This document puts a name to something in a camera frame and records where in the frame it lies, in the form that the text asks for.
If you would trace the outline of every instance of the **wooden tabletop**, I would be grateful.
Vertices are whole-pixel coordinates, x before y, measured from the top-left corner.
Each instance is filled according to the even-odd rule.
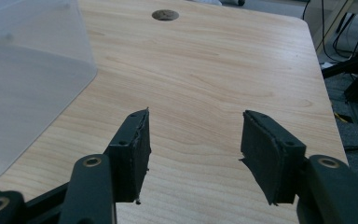
[[[26,200],[102,153],[132,112],[149,107],[152,154],[142,205],[119,223],[297,223],[269,206],[238,159],[242,112],[265,113],[308,146],[345,161],[305,22],[179,0],[81,0],[97,77],[0,177]],[[174,21],[152,13],[170,9]]]

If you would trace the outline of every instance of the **floor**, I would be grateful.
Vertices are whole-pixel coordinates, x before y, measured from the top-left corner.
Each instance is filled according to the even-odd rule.
[[[221,2],[226,7],[239,7],[238,0],[221,0]],[[304,6],[301,6],[301,4],[286,5],[263,0],[247,0],[241,8],[301,18]],[[336,53],[333,49],[333,42],[336,37],[337,34],[329,40],[325,40],[325,50],[318,55],[321,66],[326,66],[328,63],[334,63],[335,61],[342,62],[351,56],[349,53],[341,53],[342,55]],[[337,47],[339,49],[353,50],[357,41],[358,15],[356,15],[348,28],[342,32]],[[351,85],[353,79],[354,77],[352,75],[341,74],[325,80],[333,111],[341,115],[341,117],[336,118],[336,121],[344,147],[358,146],[358,104],[348,103],[343,94],[347,87]],[[358,176],[358,151],[346,152],[346,154],[349,166]]]

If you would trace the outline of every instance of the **transparent plastic container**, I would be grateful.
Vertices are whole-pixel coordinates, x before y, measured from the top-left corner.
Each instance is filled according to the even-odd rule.
[[[0,175],[96,72],[77,1],[0,0]]]

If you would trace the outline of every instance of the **wood grain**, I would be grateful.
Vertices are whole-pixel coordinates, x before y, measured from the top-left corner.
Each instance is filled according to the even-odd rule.
[[[0,177],[27,200],[68,181],[131,112],[150,109],[141,206],[119,223],[297,223],[269,206],[241,158],[242,112],[276,119],[307,154],[346,160],[307,24],[187,1],[81,0],[98,75]],[[156,21],[158,9],[179,13]]]

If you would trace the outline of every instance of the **wooden table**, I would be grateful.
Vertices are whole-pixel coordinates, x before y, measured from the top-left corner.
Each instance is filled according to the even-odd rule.
[[[307,24],[174,0],[81,0],[98,75],[0,177],[26,200],[67,182],[102,153],[131,112],[150,110],[150,172],[142,205],[119,223],[296,223],[269,206],[238,159],[242,112],[276,119],[307,154],[346,160]],[[157,21],[159,9],[179,13]]]

